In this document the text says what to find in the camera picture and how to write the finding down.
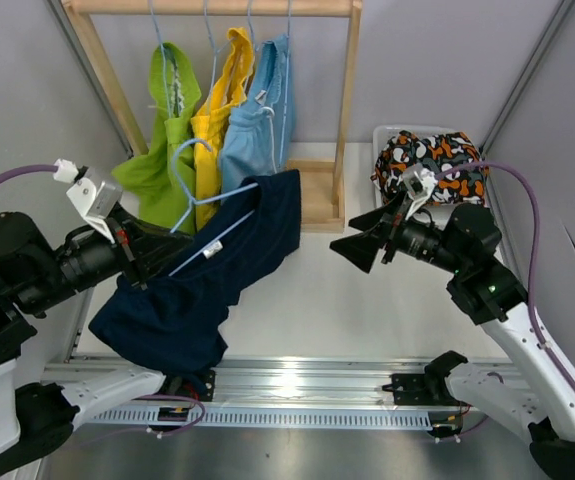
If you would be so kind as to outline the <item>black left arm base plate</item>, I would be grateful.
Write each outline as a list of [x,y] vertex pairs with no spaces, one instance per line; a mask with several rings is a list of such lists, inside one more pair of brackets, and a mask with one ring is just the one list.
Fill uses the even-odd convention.
[[162,392],[172,396],[186,396],[201,402],[211,402],[216,386],[216,372],[207,370],[188,376],[168,377]]

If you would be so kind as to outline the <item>navy blue shorts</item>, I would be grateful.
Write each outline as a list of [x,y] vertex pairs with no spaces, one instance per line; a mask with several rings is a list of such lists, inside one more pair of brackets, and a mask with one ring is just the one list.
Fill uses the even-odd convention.
[[277,270],[300,246],[301,183],[296,170],[251,176],[146,288],[124,277],[89,323],[122,358],[203,387],[221,360],[219,328],[243,290]]

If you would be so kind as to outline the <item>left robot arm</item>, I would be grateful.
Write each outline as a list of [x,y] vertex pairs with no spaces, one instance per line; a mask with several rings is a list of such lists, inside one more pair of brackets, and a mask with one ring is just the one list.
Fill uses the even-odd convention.
[[52,247],[28,215],[0,213],[0,477],[51,454],[107,410],[154,393],[171,400],[183,390],[183,374],[168,365],[69,385],[14,383],[22,346],[36,334],[32,318],[116,274],[142,287],[192,241],[121,207],[108,223],[108,234],[81,226]]

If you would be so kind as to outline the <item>blue hanger of navy shorts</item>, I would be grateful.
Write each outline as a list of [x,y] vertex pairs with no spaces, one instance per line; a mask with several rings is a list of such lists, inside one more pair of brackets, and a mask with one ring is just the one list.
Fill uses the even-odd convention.
[[[200,139],[200,138],[192,138],[190,140],[183,142],[180,146],[178,146],[172,155],[172,171],[173,171],[174,177],[176,178],[176,180],[180,184],[180,186],[181,186],[181,188],[182,188],[182,190],[183,190],[183,192],[184,192],[184,194],[188,200],[188,207],[187,207],[186,211],[183,213],[183,215],[178,219],[178,221],[171,228],[171,230],[170,230],[171,233],[175,233],[183,225],[183,223],[188,218],[189,214],[191,213],[191,211],[194,207],[214,203],[214,202],[220,201],[220,200],[224,200],[224,199],[245,193],[247,191],[250,191],[250,190],[253,190],[253,189],[259,187],[259,184],[257,182],[253,182],[253,183],[247,184],[243,187],[239,187],[238,189],[235,189],[235,190],[227,192],[227,193],[222,193],[222,194],[208,197],[208,198],[202,199],[202,200],[197,199],[188,189],[188,186],[186,185],[185,181],[183,180],[181,174],[179,173],[178,166],[177,166],[177,159],[178,159],[179,155],[186,148],[188,148],[189,146],[193,146],[195,144],[202,145],[209,152],[212,151],[212,147],[208,144],[207,141]],[[234,229],[236,229],[238,226],[240,226],[243,222],[245,222],[248,218],[250,218],[254,214],[254,212],[255,212],[254,209],[250,210],[248,213],[243,215],[240,219],[238,219],[233,224],[231,224],[229,227],[227,227],[225,230],[220,232],[213,239],[211,239],[209,242],[207,242],[205,245],[203,245],[197,252],[195,252],[192,256],[190,256],[187,260],[185,260],[182,264],[180,264],[179,266],[177,266],[173,270],[171,270],[170,273],[168,274],[168,276],[172,277],[172,276],[178,274],[184,267],[188,266],[194,259],[197,259],[199,256],[204,256],[205,253],[218,253],[218,250],[216,249],[216,247],[222,245],[221,240],[226,235],[228,235],[230,232],[232,232]]]

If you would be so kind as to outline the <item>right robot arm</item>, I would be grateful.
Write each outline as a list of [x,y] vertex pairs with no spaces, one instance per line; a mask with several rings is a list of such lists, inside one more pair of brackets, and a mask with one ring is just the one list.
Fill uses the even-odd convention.
[[448,351],[425,367],[423,389],[435,403],[472,406],[518,436],[552,479],[575,479],[575,368],[543,323],[529,317],[528,292],[496,257],[501,232],[481,205],[456,206],[445,227],[407,218],[409,202],[391,203],[350,220],[355,234],[330,248],[363,272],[397,253],[451,273],[451,300],[505,352],[530,391],[523,394]]

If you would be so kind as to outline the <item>blue hanger of camouflage shorts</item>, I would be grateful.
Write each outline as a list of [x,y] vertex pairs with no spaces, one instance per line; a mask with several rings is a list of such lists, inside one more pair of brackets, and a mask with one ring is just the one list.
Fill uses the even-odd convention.
[[273,40],[274,73],[264,105],[269,120],[271,174],[278,173],[286,165],[295,124],[291,60],[292,4],[292,1],[288,2],[286,32]]

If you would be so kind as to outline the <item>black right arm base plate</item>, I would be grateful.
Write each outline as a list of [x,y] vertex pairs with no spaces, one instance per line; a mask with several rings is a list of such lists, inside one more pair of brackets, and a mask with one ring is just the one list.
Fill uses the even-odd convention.
[[401,406],[437,406],[451,402],[435,379],[420,373],[393,373],[381,391],[391,394],[394,404]]

